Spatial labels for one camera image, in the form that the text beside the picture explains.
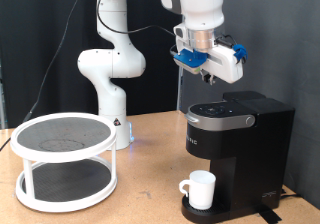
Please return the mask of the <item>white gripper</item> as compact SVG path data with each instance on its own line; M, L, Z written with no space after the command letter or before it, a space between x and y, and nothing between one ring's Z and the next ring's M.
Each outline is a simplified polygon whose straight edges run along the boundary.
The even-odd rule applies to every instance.
M174 54L174 61L186 71L200 74L210 85L214 85L217 78L232 84L243 76L244 46L237 44L230 35L220 35L205 52L180 48Z

